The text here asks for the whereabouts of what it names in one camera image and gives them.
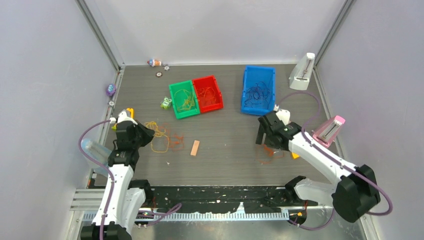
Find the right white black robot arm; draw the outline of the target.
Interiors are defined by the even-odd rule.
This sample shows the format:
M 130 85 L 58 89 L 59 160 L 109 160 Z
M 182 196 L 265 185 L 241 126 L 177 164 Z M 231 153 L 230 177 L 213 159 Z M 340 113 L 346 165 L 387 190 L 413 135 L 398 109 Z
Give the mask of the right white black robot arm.
M 285 198 L 291 205 L 302 201 L 323 204 L 354 223 L 381 202 L 381 190 L 369 166 L 356 166 L 340 158 L 313 140 L 297 123 L 285 123 L 280 111 L 271 111 L 259 117 L 258 122 L 256 144 L 299 155 L 329 181 L 293 178 L 285 184 Z

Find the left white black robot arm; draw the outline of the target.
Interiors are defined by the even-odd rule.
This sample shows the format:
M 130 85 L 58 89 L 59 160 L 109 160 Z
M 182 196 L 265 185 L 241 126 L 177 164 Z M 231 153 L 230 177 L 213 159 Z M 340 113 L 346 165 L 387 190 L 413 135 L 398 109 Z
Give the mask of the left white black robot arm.
M 139 121 L 125 116 L 110 118 L 116 124 L 116 140 L 107 162 L 101 163 L 83 155 L 107 173 L 107 184 L 101 203 L 91 224 L 81 229 L 82 240 L 130 240 L 140 207 L 153 202 L 153 193 L 147 180 L 133 181 L 139 149 L 148 145 L 155 132 Z

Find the yellow orange toy piece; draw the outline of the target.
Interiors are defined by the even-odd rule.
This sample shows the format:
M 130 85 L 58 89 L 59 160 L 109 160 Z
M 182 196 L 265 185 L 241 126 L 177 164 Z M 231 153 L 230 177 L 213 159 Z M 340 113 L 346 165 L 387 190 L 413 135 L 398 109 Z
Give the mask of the yellow orange toy piece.
M 296 154 L 296 153 L 291 153 L 291 157 L 292 157 L 292 159 L 298 159 L 300 156 L 298 155 L 298 154 Z

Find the clear plastic bottle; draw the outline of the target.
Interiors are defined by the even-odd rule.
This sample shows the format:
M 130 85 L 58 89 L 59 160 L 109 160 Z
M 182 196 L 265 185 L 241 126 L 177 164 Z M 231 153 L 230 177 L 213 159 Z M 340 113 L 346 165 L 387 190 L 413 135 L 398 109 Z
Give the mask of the clear plastic bottle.
M 82 148 L 83 152 L 86 153 L 88 156 L 96 160 L 97 162 L 104 165 L 106 168 L 108 168 L 108 157 L 111 154 L 111 150 L 106 148 L 105 146 L 99 144 L 96 141 L 93 141 L 89 138 L 83 138 L 80 143 L 80 147 Z M 89 164 L 89 166 L 93 169 L 93 171 L 96 174 L 103 175 L 105 177 L 108 177 L 108 172 L 98 164 L 92 162 L 90 159 L 86 157 L 86 160 Z

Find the blue plastic bin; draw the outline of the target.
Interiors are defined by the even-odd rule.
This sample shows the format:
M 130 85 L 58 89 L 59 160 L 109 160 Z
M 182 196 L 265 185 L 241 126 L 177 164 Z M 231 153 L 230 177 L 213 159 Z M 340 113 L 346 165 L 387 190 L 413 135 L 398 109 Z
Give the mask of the blue plastic bin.
M 247 65 L 243 74 L 240 111 L 263 116 L 274 109 L 276 100 L 276 69 Z

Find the pink metronome box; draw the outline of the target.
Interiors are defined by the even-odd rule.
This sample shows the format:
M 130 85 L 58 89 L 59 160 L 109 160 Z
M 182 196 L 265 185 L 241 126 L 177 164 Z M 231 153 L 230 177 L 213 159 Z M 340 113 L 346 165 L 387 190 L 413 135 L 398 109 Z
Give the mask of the pink metronome box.
M 312 138 L 328 149 L 335 141 L 345 122 L 346 120 L 343 117 L 333 116 L 313 131 Z

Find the purple round toy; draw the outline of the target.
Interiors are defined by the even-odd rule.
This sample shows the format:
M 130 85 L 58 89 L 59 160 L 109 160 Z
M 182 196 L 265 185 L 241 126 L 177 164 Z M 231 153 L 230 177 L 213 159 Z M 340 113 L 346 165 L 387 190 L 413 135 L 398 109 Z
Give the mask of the purple round toy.
M 106 88 L 106 95 L 112 97 L 116 93 L 117 87 L 115 84 L 111 83 Z

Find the white metronome box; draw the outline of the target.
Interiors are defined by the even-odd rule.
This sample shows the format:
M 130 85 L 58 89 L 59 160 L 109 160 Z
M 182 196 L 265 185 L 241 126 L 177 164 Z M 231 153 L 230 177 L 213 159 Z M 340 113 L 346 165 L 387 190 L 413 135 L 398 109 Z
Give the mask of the white metronome box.
M 306 91 L 313 73 L 316 55 L 307 52 L 296 64 L 289 76 L 289 88 L 297 91 Z

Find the small wooden block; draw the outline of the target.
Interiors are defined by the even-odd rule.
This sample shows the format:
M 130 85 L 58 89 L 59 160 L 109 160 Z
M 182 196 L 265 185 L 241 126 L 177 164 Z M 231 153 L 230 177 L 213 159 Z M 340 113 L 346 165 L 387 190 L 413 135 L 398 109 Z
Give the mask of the small wooden block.
M 194 140 L 191 151 L 190 151 L 190 155 L 191 156 L 196 156 L 198 153 L 198 149 L 199 149 L 199 145 L 200 145 L 200 141 L 199 140 Z

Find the green plastic bin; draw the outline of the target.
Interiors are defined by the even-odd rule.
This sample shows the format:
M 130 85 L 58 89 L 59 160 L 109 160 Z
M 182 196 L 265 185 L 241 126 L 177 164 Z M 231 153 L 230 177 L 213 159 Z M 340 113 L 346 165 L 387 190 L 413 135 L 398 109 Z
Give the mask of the green plastic bin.
M 177 120 L 193 117 L 201 113 L 191 80 L 172 83 L 168 88 Z

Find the small figurine toy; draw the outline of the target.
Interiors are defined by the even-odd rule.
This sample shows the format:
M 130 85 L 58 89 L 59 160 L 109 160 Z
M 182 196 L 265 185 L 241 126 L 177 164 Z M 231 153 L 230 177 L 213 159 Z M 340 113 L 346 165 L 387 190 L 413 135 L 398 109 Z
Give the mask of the small figurine toy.
M 162 66 L 162 62 L 160 60 L 153 59 L 153 58 L 149 59 L 146 63 L 151 67 Z

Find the red plastic bin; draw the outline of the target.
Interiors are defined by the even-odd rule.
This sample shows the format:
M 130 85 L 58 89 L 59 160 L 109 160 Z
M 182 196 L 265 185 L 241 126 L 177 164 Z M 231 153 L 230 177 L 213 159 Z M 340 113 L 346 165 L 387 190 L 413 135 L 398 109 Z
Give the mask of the red plastic bin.
M 222 93 L 214 75 L 195 78 L 192 84 L 201 114 L 224 108 Z

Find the yellow triangular toy frame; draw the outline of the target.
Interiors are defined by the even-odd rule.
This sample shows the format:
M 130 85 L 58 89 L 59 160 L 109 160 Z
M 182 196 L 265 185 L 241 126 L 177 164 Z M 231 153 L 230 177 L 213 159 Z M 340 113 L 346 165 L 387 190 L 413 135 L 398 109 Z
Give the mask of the yellow triangular toy frame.
M 133 118 L 133 116 L 134 116 L 134 109 L 133 108 L 126 108 L 122 111 L 126 111 L 127 114 L 130 115 L 131 118 Z M 113 124 L 111 129 L 115 131 L 117 129 L 117 124 Z

